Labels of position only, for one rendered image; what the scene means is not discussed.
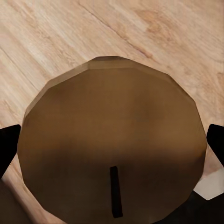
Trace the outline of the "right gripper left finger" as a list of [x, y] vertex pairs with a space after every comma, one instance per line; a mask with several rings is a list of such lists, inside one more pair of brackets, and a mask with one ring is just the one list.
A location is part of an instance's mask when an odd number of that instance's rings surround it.
[[0, 179], [17, 154], [20, 130], [19, 124], [0, 129]]

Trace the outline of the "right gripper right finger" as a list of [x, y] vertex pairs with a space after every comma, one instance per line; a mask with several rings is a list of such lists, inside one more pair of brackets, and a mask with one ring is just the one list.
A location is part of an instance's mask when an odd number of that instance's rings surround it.
[[211, 124], [206, 137], [208, 144], [224, 166], [224, 126]]

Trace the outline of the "pillar candle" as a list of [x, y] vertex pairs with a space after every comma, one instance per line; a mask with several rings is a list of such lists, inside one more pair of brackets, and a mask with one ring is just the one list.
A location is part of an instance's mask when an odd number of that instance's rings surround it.
[[98, 56], [49, 80], [24, 113], [24, 184], [67, 224], [152, 224], [187, 201], [207, 137], [195, 100], [169, 75]]

